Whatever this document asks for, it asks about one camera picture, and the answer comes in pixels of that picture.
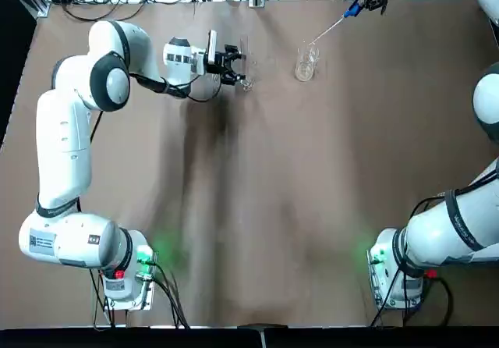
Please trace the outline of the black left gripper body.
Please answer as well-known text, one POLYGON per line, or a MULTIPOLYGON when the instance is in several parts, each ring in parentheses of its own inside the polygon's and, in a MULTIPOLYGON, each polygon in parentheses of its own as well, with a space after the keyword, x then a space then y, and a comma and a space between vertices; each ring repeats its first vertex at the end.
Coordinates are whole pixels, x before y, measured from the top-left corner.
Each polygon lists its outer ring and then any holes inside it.
POLYGON ((214 75, 227 75, 232 71, 230 53, 210 49, 205 57, 205 72, 214 75))

